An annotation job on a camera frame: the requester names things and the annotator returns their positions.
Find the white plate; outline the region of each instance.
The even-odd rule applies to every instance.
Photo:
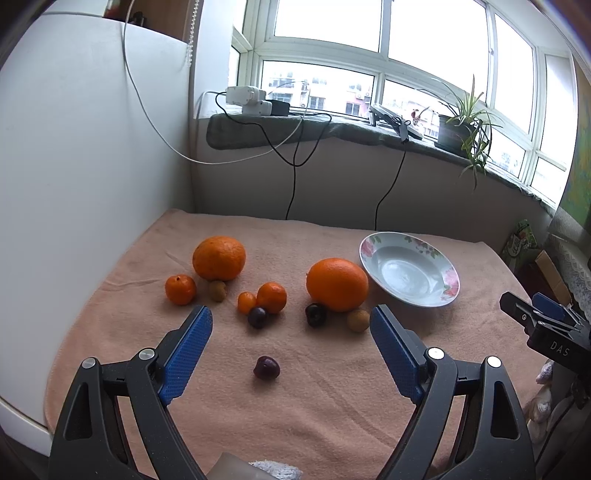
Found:
[[[405,233],[372,233],[359,258],[374,281],[391,296],[417,307],[442,307],[460,292],[452,263],[432,245]]]

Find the cable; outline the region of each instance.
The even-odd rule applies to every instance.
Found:
[[[318,144],[320,143],[320,140],[322,139],[322,135],[324,135],[324,132],[326,131],[326,129],[328,128],[328,126],[330,125],[330,123],[332,122],[332,115],[327,113],[327,112],[320,112],[320,113],[313,113],[309,116],[317,116],[317,115],[328,115],[329,121],[325,123],[324,127],[322,128],[322,131],[320,132],[320,135],[318,136],[318,139],[316,139],[316,143],[314,145],[314,148],[312,149],[312,151],[310,152],[310,154],[306,157],[306,159],[300,163],[299,165],[296,164],[296,154],[297,154],[297,150],[300,146],[300,142],[301,142],[301,138],[304,134],[304,125],[302,125],[301,127],[301,132],[300,132],[300,137],[298,138],[298,141],[295,145],[295,150],[294,150],[294,157],[293,157],[293,163],[292,163],[292,167],[293,167],[293,175],[294,175],[294,182],[293,182],[293,187],[291,190],[291,200],[290,200],[290,204],[287,207],[287,211],[285,212],[285,219],[287,220],[289,218],[290,215],[290,210],[291,210],[291,205],[293,205],[294,203],[294,199],[296,198],[296,169],[303,167],[306,162],[308,162],[309,159],[311,159],[312,155],[314,155],[314,152],[316,151],[316,147],[318,147]]]
[[[560,414],[560,416],[556,419],[556,421],[554,422],[554,425],[552,425],[552,428],[548,432],[548,435],[546,436],[546,440],[544,441],[544,444],[542,445],[542,449],[540,450],[540,452],[538,454],[538,458],[535,459],[535,465],[536,466],[538,465],[538,462],[542,458],[542,454],[544,453],[544,450],[546,450],[546,447],[548,446],[548,442],[550,441],[550,437],[554,433],[556,427],[558,426],[558,424],[560,423],[560,421],[564,418],[564,416],[570,411],[570,409],[572,408],[573,405],[574,405],[574,398],[569,403],[569,406],[566,407],[564,409],[564,411]]]
[[[226,109],[224,107],[222,107],[220,105],[220,103],[217,101],[218,97],[220,95],[223,95],[223,92],[219,92],[216,95],[216,105],[218,107],[220,107],[220,109],[222,110],[222,112],[226,115],[226,117],[228,117],[229,120],[231,120],[232,122],[239,124],[239,125],[256,125],[258,128],[261,129],[261,132],[263,134],[263,136],[265,137],[265,140],[267,141],[267,143],[269,144],[269,146],[273,149],[273,151],[279,156],[280,159],[282,159],[285,163],[287,163],[290,167],[292,167],[294,165],[294,163],[290,162],[289,160],[287,160],[283,155],[281,155],[281,153],[277,150],[276,147],[273,146],[273,143],[271,142],[271,139],[269,138],[269,135],[267,135],[267,132],[265,130],[265,128],[256,122],[241,122],[240,120],[236,120],[235,118],[232,118],[232,115],[228,114],[228,112],[226,112]],[[296,167],[302,167],[303,165],[306,164],[306,162],[308,162],[308,160],[310,159],[310,157],[314,154],[314,152],[316,151],[316,147],[318,147],[318,143],[320,142],[322,135],[324,135],[324,132],[326,131],[326,128],[329,126],[329,124],[332,122],[332,115],[327,113],[327,112],[321,112],[321,113],[317,113],[315,115],[328,115],[330,117],[330,120],[324,125],[324,128],[322,129],[322,132],[320,132],[320,136],[318,137],[318,140],[316,141],[316,145],[314,146],[312,152],[310,153],[310,155],[308,155],[308,157],[300,164],[300,165],[296,165]]]
[[[134,3],[135,3],[135,0],[131,0],[131,2],[130,2],[130,4],[129,4],[129,7],[128,7],[128,9],[127,9],[127,14],[126,14],[126,16],[125,16],[125,23],[124,23],[124,26],[123,26],[123,37],[122,37],[123,61],[124,61],[124,64],[125,64],[125,70],[127,71],[127,75],[129,76],[129,79],[130,79],[130,81],[131,81],[131,85],[133,85],[133,87],[134,87],[134,90],[135,90],[135,94],[136,94],[136,95],[137,95],[137,97],[138,97],[138,100],[139,100],[139,105],[140,105],[140,107],[142,108],[142,111],[144,112],[144,115],[145,115],[145,117],[148,119],[148,122],[150,123],[150,125],[152,126],[152,128],[154,129],[154,131],[155,131],[155,132],[158,134],[158,136],[159,136],[159,137],[162,139],[162,141],[163,141],[163,142],[164,142],[164,143],[165,143],[165,144],[166,144],[166,145],[167,145],[167,146],[168,146],[168,147],[169,147],[169,148],[170,148],[172,151],[174,151],[174,152],[175,152],[177,155],[179,155],[180,157],[183,157],[185,160],[189,160],[189,161],[191,161],[191,162],[193,162],[193,163],[197,163],[197,164],[199,164],[199,165],[228,165],[228,164],[231,164],[231,163],[238,163],[238,162],[241,162],[241,161],[245,161],[245,160],[251,160],[251,159],[253,159],[253,158],[262,157],[263,155],[267,155],[267,154],[271,153],[272,151],[275,151],[275,152],[276,152],[276,151],[277,151],[277,150],[276,150],[276,147],[273,147],[273,146],[272,146],[272,150],[269,150],[269,151],[267,151],[267,152],[264,152],[264,153],[261,153],[261,154],[258,154],[258,155],[253,155],[252,157],[247,157],[247,158],[240,158],[240,159],[238,159],[238,160],[230,160],[230,161],[224,161],[224,162],[210,163],[210,162],[202,162],[202,161],[195,160],[195,159],[193,159],[193,158],[187,157],[186,155],[183,155],[181,152],[179,152],[178,150],[176,150],[176,149],[175,149],[175,148],[174,148],[174,147],[173,147],[173,146],[172,146],[170,143],[168,143],[168,141],[167,141],[167,140],[166,140],[166,139],[163,137],[163,135],[160,133],[160,131],[158,130],[158,128],[156,128],[156,126],[154,125],[154,123],[153,123],[152,119],[151,119],[151,118],[150,118],[150,116],[148,115],[148,112],[146,111],[146,108],[145,108],[145,106],[144,106],[144,102],[142,101],[142,97],[141,97],[141,95],[139,94],[138,87],[137,87],[137,85],[135,84],[134,78],[133,78],[133,76],[132,76],[132,74],[131,74],[131,71],[130,71],[130,69],[129,69],[129,64],[128,64],[128,62],[127,62],[127,51],[126,51],[126,48],[125,48],[125,39],[126,39],[126,34],[127,34],[127,24],[128,24],[129,17],[130,17],[130,15],[131,15],[131,9],[133,8],[133,6],[134,6]],[[211,92],[211,91],[204,92],[204,93],[202,93],[202,100],[203,100],[203,97],[205,96],[205,94],[206,94],[206,93],[217,93],[218,95],[221,95],[223,92]],[[200,109],[201,109],[201,104],[199,105],[199,108],[198,108],[198,110],[197,110],[197,112],[198,112],[198,113],[199,113]],[[296,132],[297,132],[297,130],[298,130],[298,128],[299,128],[299,127],[300,127],[300,124],[298,124],[298,126],[295,128],[295,130],[294,130],[294,131],[293,131],[293,132],[292,132],[292,133],[291,133],[291,134],[290,134],[290,135],[289,135],[289,136],[288,136],[288,137],[287,137],[287,138],[286,138],[286,139],[285,139],[283,142],[281,142],[281,143],[280,143],[280,144],[278,144],[277,146],[278,146],[278,147],[280,147],[280,146],[281,146],[281,145],[283,145],[285,142],[287,142],[287,141],[288,141],[288,140],[289,140],[289,139],[290,139],[290,138],[291,138],[293,135],[295,135],[295,134],[296,134]]]
[[[304,117],[308,111],[308,105],[306,105],[306,109],[304,110],[304,115],[302,116],[302,120],[300,121],[300,123],[298,124],[298,126],[296,127],[296,130],[301,127],[301,131],[300,131],[300,136],[298,138],[298,141],[295,145],[295,150],[294,150],[294,155],[293,155],[293,160],[290,162],[289,160],[287,160],[283,155],[281,155],[279,153],[279,151],[273,146],[273,143],[271,142],[271,140],[269,139],[269,136],[267,135],[267,132],[265,130],[265,128],[257,123],[257,122],[241,122],[239,120],[236,120],[235,118],[232,118],[232,116],[230,114],[228,114],[228,112],[226,112],[226,109],[224,107],[222,107],[220,105],[220,103],[217,101],[218,97],[220,95],[222,95],[223,92],[220,92],[216,95],[216,104],[218,107],[220,107],[220,109],[222,109],[222,112],[224,112],[224,114],[226,115],[226,117],[228,117],[229,120],[231,120],[232,122],[235,122],[237,124],[240,125],[256,125],[258,128],[261,129],[262,134],[265,137],[265,140],[267,141],[267,143],[271,146],[271,148],[275,151],[275,153],[277,155],[279,155],[279,158],[282,159],[285,163],[287,163],[289,166],[291,166],[293,168],[293,187],[292,187],[292,191],[291,191],[291,200],[290,200],[290,204],[287,207],[287,211],[285,213],[285,219],[287,220],[290,214],[290,210],[291,210],[291,206],[293,205],[294,199],[296,198],[296,169],[303,167],[304,165],[306,165],[306,163],[308,162],[309,159],[312,158],[312,155],[314,155],[314,152],[316,152],[316,148],[318,148],[318,144],[320,143],[320,140],[322,139],[322,136],[324,135],[324,132],[326,132],[326,129],[328,128],[328,126],[330,125],[330,123],[332,122],[332,115],[328,112],[319,112],[319,113],[313,113],[309,116],[317,116],[317,115],[327,115],[329,117],[329,121],[326,122],[324,124],[324,127],[322,128],[322,130],[320,131],[320,135],[318,136],[318,139],[316,139],[316,143],[314,145],[314,148],[312,148],[312,151],[310,152],[310,154],[306,157],[306,159],[300,163],[300,164],[296,164],[296,155],[297,155],[297,151],[300,148],[300,143],[301,143],[301,139],[304,135],[304,125],[303,125],[303,120]]]
[[[386,199],[386,197],[389,195],[389,193],[394,188],[394,185],[396,184],[396,180],[398,180],[398,176],[400,175],[400,170],[402,170],[402,164],[404,163],[404,159],[405,158],[406,158],[406,145],[404,145],[404,154],[402,155],[402,161],[400,162],[400,166],[398,167],[398,171],[396,172],[396,176],[394,177],[394,181],[390,185],[390,188],[386,192],[386,195],[384,195],[382,197],[382,199],[378,202],[378,205],[375,208],[375,218],[374,218],[374,230],[375,231],[378,231],[378,211],[379,211],[379,206],[382,204],[382,202]]]

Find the window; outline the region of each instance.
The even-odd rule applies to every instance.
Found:
[[[285,88],[293,88],[294,87],[294,79],[286,78],[286,79],[272,79],[269,82],[269,87],[285,87]]]
[[[239,32],[244,29],[244,13],[246,12],[246,0],[236,0],[234,10],[234,27]]]
[[[285,74],[291,73],[293,78],[286,79]],[[312,83],[306,83],[306,79],[312,78]],[[314,83],[314,78],[326,79],[325,83]],[[284,81],[293,82],[290,85],[280,84]],[[322,100],[322,106],[317,109],[328,110],[330,112],[345,113],[367,118],[369,112],[369,102],[365,101],[365,95],[371,97],[374,86],[374,77],[363,73],[352,72],[350,70],[336,69],[333,67],[324,67],[309,63],[293,63],[286,61],[264,61],[262,67],[262,85],[276,87],[278,92],[287,88],[294,89],[293,95],[299,99],[294,105],[305,107],[308,105],[308,99],[319,98]],[[348,110],[348,103],[356,104]]]
[[[437,98],[453,100],[447,87],[462,95],[474,77],[478,108],[500,125],[490,168],[552,204],[573,156],[573,62],[543,15],[513,18],[514,3],[246,0],[248,28],[233,29],[232,45],[245,56],[241,82],[272,98],[360,118],[380,103],[434,141],[439,116],[450,113]]]
[[[495,108],[528,132],[534,99],[534,54],[499,15],[495,15],[495,22],[499,62]]]
[[[577,129],[570,62],[546,55],[546,112],[541,150],[559,164],[570,167]]]
[[[568,172],[538,157],[531,186],[554,203],[558,203],[568,176]]]
[[[238,84],[238,64],[240,63],[240,54],[238,50],[230,48],[230,64],[228,65],[228,86],[235,87]]]
[[[279,100],[281,102],[287,102],[287,103],[291,103],[291,97],[292,94],[290,93],[272,93],[271,94],[271,99],[273,100]]]
[[[439,113],[450,113],[434,96],[389,80],[386,80],[384,86],[382,104],[401,117],[411,120],[414,128],[433,140],[439,136]]]
[[[497,129],[492,132],[492,145],[490,160],[497,167],[509,172],[514,177],[519,177],[525,150],[509,140]]]
[[[359,104],[347,102],[347,107],[345,107],[345,113],[347,115],[359,116]]]
[[[468,91],[474,74],[476,92],[486,92],[488,34],[481,4],[474,0],[395,0],[390,25],[391,59]],[[450,37],[452,25],[469,25],[470,39]]]
[[[355,27],[344,28],[351,25],[352,19]],[[378,51],[381,22],[382,0],[279,0],[275,36],[323,40]]]
[[[324,99],[320,97],[310,97],[308,108],[311,108],[312,110],[324,110]]]

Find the white tissue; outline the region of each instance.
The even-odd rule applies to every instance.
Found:
[[[302,472],[299,468],[284,463],[272,462],[271,460],[250,463],[252,466],[264,470],[269,475],[272,475],[279,480],[300,480],[302,476]]]

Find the window frame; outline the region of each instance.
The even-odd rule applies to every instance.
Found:
[[[312,99],[316,100],[316,105],[312,106]],[[309,104],[308,104],[308,108],[311,110],[323,110],[324,109],[324,101],[326,100],[326,98],[324,97],[317,97],[314,95],[310,95],[309,96]]]
[[[435,75],[407,65],[388,57],[390,41],[390,23],[392,0],[382,0],[381,35],[378,51],[365,50],[324,40],[312,40],[297,37],[276,37],[275,20],[280,0],[248,0],[242,32],[233,27],[232,46],[240,52],[238,66],[238,85],[260,85],[262,67],[265,61],[284,61],[317,64],[326,67],[352,70],[374,77],[372,103],[381,103],[386,80],[400,83],[414,89],[426,89],[439,96],[450,98],[449,92]],[[531,187],[538,157],[566,171],[566,167],[550,158],[541,151],[544,132],[546,107],[546,64],[545,56],[555,55],[568,58],[571,64],[573,92],[576,95],[576,77],[572,55],[553,51],[535,45],[528,37],[498,8],[485,0],[473,0],[482,5],[486,12],[486,23],[489,37],[489,69],[486,102],[479,102],[478,107],[496,115],[503,128],[501,132],[511,141],[525,150],[524,161],[516,179],[512,174],[489,163],[487,168],[516,181],[527,189],[541,194]],[[532,48],[534,65],[534,91],[532,97],[532,113],[529,131],[525,132],[506,115],[495,109],[496,85],[498,81],[498,42],[495,14],[513,28],[519,36]],[[463,90],[446,84],[456,93]],[[551,207],[556,203],[541,194]]]

